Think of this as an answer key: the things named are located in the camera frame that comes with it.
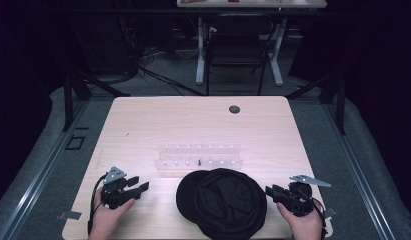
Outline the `black chair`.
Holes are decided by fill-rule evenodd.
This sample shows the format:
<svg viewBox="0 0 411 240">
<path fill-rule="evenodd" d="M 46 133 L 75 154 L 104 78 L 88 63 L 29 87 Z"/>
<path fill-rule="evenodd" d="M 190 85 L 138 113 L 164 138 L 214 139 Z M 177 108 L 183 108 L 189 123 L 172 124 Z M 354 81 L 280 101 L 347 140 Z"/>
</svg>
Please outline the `black chair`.
<svg viewBox="0 0 411 240">
<path fill-rule="evenodd" d="M 219 14 L 208 21 L 205 53 L 206 94 L 210 93 L 212 67 L 261 69 L 257 94 L 261 94 L 269 43 L 276 26 L 266 14 Z"/>
</svg>

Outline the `person's right hand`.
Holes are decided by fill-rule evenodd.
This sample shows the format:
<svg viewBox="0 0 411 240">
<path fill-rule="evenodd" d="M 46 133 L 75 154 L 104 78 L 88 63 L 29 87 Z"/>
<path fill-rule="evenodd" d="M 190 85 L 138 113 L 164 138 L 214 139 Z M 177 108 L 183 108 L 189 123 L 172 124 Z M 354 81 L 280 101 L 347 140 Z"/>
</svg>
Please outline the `person's right hand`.
<svg viewBox="0 0 411 240">
<path fill-rule="evenodd" d="M 297 217 L 282 203 L 276 204 L 278 211 L 290 226 L 294 240 L 321 240 L 322 220 L 316 210 L 306 216 Z"/>
</svg>

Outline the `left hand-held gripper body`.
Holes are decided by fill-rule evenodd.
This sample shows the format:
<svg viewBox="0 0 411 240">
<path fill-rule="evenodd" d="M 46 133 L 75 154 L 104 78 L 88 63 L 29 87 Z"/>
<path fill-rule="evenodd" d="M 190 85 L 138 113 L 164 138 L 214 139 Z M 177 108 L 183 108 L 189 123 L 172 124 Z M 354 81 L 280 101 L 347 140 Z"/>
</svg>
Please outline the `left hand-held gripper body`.
<svg viewBox="0 0 411 240">
<path fill-rule="evenodd" d="M 141 194 L 135 188 L 127 186 L 127 174 L 117 167 L 112 167 L 105 175 L 101 192 L 101 201 L 110 209 L 116 209 L 130 199 L 139 199 Z"/>
</svg>

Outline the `aluminium floor rail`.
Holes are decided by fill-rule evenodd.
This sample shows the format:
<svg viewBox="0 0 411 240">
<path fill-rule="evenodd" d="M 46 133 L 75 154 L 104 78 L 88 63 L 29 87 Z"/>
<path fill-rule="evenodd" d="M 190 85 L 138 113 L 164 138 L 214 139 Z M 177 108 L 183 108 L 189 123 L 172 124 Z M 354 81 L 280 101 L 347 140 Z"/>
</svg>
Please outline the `aluminium floor rail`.
<svg viewBox="0 0 411 240">
<path fill-rule="evenodd" d="M 386 219 L 381 205 L 379 204 L 379 201 L 371 189 L 369 182 L 358 162 L 358 158 L 350 144 L 348 136 L 346 134 L 342 134 L 338 129 L 335 121 L 335 111 L 330 105 L 322 104 L 321 107 L 330 123 L 332 131 L 335 133 L 336 138 L 340 142 L 346 155 L 346 165 L 365 205 L 366 211 L 376 229 L 376 232 L 378 233 L 379 239 L 397 240 Z"/>
<path fill-rule="evenodd" d="M 95 143 L 89 110 L 88 102 L 78 103 L 74 122 L 65 132 L 63 110 L 52 110 L 45 130 L 0 201 L 0 240 L 63 240 L 64 225 L 72 219 L 61 220 L 58 215 L 71 211 Z M 65 149 L 72 135 L 86 137 L 80 150 Z"/>
</svg>

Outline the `person's left hand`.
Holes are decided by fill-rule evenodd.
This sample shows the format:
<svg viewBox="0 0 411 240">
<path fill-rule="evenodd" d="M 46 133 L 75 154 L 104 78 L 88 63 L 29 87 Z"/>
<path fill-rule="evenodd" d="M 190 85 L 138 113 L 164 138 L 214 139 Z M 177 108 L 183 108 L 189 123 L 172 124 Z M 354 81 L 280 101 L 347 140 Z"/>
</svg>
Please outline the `person's left hand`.
<svg viewBox="0 0 411 240">
<path fill-rule="evenodd" d="M 109 209 L 101 203 L 101 191 L 99 188 L 94 198 L 93 224 L 88 240 L 109 240 L 117 229 L 122 216 L 127 213 L 135 203 L 134 199 L 128 200 L 116 209 Z"/>
</svg>

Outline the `black tape square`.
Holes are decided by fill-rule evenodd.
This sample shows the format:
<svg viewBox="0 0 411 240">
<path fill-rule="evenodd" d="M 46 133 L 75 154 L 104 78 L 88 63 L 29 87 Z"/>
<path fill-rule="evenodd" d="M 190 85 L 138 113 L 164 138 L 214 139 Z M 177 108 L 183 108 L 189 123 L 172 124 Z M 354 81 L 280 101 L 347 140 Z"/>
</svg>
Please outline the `black tape square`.
<svg viewBox="0 0 411 240">
<path fill-rule="evenodd" d="M 80 150 L 85 142 L 85 136 L 76 136 L 72 135 L 67 142 L 65 149 L 66 150 Z"/>
</svg>

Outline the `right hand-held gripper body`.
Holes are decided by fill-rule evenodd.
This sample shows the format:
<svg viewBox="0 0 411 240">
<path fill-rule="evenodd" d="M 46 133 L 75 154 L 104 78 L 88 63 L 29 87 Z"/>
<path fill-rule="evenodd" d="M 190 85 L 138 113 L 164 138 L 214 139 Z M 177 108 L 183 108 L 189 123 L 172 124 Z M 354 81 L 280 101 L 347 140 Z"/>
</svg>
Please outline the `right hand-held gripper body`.
<svg viewBox="0 0 411 240">
<path fill-rule="evenodd" d="M 307 175 L 291 176 L 288 185 L 288 202 L 285 207 L 295 216 L 302 217 L 315 209 L 312 185 L 330 187 L 331 184 Z"/>
</svg>

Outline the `white-legged desk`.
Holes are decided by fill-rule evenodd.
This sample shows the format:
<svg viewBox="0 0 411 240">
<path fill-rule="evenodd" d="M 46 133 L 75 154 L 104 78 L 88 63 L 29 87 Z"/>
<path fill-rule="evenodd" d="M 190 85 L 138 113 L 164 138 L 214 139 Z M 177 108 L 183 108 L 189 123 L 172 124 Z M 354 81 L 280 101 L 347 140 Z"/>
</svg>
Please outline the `white-legged desk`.
<svg viewBox="0 0 411 240">
<path fill-rule="evenodd" d="M 259 8 L 267 10 L 273 9 L 276 12 L 286 12 L 291 9 L 315 10 L 323 9 L 327 6 L 326 0 L 177 0 L 177 6 L 181 8 L 247 8 L 257 10 Z M 276 86 L 282 86 L 283 80 L 277 62 L 278 54 L 283 42 L 287 20 L 282 19 L 276 24 L 276 31 L 273 39 L 275 45 L 269 54 L 270 66 Z"/>
</svg>

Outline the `clear acrylic rack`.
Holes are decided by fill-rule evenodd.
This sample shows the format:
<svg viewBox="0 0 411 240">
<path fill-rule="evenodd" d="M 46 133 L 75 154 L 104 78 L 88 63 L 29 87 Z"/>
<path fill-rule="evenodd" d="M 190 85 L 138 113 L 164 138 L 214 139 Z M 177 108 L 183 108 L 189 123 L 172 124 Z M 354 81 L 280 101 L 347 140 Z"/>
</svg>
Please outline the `clear acrylic rack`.
<svg viewBox="0 0 411 240">
<path fill-rule="evenodd" d="M 240 170 L 240 146 L 234 144 L 161 144 L 155 165 L 162 171 Z"/>
</svg>

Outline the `black metal stand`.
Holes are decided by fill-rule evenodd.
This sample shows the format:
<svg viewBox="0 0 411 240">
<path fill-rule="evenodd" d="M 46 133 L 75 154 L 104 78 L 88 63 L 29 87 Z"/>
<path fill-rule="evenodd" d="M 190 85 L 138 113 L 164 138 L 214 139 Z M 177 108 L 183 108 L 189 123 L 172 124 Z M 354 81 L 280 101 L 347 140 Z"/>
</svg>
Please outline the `black metal stand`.
<svg viewBox="0 0 411 240">
<path fill-rule="evenodd" d="M 93 76 L 85 67 L 82 67 L 81 63 L 77 62 L 76 53 L 79 50 L 79 43 L 72 27 L 69 27 L 67 34 L 61 36 L 61 49 L 63 51 L 61 58 L 67 73 L 64 80 L 65 123 L 63 132 L 67 131 L 74 121 L 73 94 L 76 94 L 81 101 L 89 101 L 92 97 L 87 86 L 88 83 L 114 97 L 129 97 L 129 94 L 123 93 Z"/>
<path fill-rule="evenodd" d="M 296 91 L 286 95 L 289 100 L 296 99 L 314 88 L 321 87 L 318 96 L 321 104 L 330 104 L 336 99 L 335 125 L 342 135 L 345 135 L 344 116 L 345 116 L 345 78 L 340 73 L 330 73 L 315 82 L 299 87 Z"/>
</svg>

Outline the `black cap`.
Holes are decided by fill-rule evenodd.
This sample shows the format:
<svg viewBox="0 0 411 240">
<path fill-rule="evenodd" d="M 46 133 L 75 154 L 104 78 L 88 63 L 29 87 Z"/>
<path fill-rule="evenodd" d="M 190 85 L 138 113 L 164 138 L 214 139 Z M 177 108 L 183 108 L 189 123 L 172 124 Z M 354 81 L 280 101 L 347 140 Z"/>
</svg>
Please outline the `black cap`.
<svg viewBox="0 0 411 240">
<path fill-rule="evenodd" d="M 249 240 L 267 214 L 266 195 L 258 183 L 224 168 L 187 174 L 177 187 L 176 206 L 211 240 Z"/>
</svg>

